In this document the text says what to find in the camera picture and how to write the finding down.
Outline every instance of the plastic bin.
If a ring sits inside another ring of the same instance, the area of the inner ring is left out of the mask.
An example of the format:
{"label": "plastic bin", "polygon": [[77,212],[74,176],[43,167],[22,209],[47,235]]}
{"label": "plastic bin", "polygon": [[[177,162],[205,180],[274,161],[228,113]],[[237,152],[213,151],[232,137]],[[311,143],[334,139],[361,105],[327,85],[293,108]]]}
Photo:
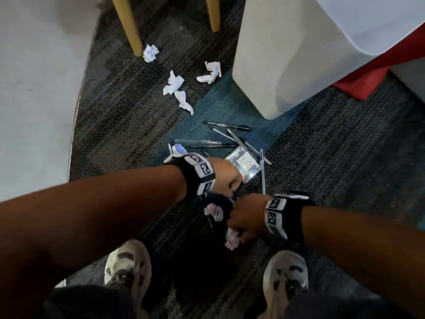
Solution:
{"label": "plastic bin", "polygon": [[247,0],[233,79],[274,119],[425,22],[425,0]]}

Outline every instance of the red cloth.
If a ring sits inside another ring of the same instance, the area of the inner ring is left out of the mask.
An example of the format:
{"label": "red cloth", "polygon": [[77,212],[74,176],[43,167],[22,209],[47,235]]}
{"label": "red cloth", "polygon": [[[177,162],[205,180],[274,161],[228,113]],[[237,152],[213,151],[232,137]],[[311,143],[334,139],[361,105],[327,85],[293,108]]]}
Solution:
{"label": "red cloth", "polygon": [[421,57],[425,57],[425,23],[387,52],[334,83],[334,86],[364,101],[384,80],[391,66]]}

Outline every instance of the concrete floor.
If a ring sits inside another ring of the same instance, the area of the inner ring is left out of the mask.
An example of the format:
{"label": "concrete floor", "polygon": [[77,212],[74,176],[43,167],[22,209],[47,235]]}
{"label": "concrete floor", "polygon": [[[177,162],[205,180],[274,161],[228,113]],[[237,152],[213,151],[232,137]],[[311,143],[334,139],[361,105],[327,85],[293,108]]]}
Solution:
{"label": "concrete floor", "polygon": [[0,0],[0,201],[65,183],[101,0]]}

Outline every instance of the white sneaker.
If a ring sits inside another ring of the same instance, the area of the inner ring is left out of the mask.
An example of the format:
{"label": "white sneaker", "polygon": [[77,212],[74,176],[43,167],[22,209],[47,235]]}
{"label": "white sneaker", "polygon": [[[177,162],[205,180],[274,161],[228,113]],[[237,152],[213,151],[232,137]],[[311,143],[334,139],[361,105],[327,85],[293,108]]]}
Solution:
{"label": "white sneaker", "polygon": [[151,283],[151,258],[145,245],[136,239],[125,242],[109,254],[104,271],[104,283],[112,288],[126,287],[134,301],[136,318],[148,318],[141,300]]}
{"label": "white sneaker", "polygon": [[305,260],[292,251],[280,251],[267,264],[263,292],[267,310],[259,318],[283,318],[290,300],[309,286]]}

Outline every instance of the chair leg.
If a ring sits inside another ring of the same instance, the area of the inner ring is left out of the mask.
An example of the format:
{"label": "chair leg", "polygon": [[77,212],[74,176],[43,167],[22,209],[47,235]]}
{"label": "chair leg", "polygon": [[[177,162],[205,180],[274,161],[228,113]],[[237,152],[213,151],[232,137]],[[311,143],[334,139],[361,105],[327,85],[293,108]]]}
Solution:
{"label": "chair leg", "polygon": [[221,28],[220,19],[220,0],[207,0],[208,15],[210,16],[210,25],[213,32]]}
{"label": "chair leg", "polygon": [[133,53],[140,57],[143,54],[143,44],[139,37],[139,31],[135,24],[133,11],[129,0],[112,0],[115,9],[120,18],[121,24],[124,28],[125,34],[127,35],[130,46],[133,49]]}

